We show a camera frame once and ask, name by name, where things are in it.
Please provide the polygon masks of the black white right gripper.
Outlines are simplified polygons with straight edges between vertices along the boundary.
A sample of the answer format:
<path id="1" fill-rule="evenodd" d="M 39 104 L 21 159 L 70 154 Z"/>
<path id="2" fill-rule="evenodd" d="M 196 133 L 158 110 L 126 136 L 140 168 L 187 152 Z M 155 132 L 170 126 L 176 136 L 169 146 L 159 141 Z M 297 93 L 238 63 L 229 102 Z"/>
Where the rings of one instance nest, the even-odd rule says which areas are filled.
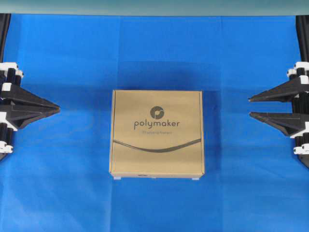
<path id="1" fill-rule="evenodd" d="M 287 73 L 289 81 L 249 98 L 250 102 L 291 102 L 292 114 L 258 113 L 249 115 L 295 139 L 294 154 L 309 154 L 309 63 L 297 62 Z"/>

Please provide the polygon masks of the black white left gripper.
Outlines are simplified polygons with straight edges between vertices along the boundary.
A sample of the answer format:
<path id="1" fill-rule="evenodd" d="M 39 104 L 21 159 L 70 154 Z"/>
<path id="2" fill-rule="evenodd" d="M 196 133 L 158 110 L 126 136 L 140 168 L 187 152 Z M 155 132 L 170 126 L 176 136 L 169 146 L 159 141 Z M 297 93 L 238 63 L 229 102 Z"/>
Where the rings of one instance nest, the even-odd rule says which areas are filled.
<path id="1" fill-rule="evenodd" d="M 60 107 L 46 99 L 38 97 L 20 87 L 24 74 L 18 69 L 17 63 L 3 62 L 0 64 L 0 160 L 13 152 L 14 132 L 25 128 L 28 124 L 60 112 Z M 54 109 L 45 111 L 11 111 L 8 105 L 13 102 L 24 103 Z"/>

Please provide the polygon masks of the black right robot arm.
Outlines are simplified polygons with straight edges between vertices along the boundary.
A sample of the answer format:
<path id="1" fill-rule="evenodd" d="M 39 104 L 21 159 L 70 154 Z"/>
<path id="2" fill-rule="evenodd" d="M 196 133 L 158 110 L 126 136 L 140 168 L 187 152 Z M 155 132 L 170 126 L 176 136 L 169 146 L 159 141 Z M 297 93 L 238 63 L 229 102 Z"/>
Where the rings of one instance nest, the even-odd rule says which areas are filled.
<path id="1" fill-rule="evenodd" d="M 249 98 L 250 102 L 290 102 L 292 112 L 258 113 L 250 116 L 295 140 L 294 154 L 309 154 L 309 16 L 296 16 L 296 32 L 301 60 L 287 72 L 289 80 Z"/>

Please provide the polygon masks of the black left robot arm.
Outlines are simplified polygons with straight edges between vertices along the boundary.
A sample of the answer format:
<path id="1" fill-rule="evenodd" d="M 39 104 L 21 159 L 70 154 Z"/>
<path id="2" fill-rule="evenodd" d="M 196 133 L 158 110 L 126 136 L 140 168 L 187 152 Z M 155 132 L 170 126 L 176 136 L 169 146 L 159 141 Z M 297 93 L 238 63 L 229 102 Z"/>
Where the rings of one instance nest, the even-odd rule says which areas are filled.
<path id="1" fill-rule="evenodd" d="M 14 133 L 60 112 L 60 107 L 21 87 L 24 73 L 15 62 L 3 62 L 11 15 L 0 15 L 0 159 L 14 151 Z"/>

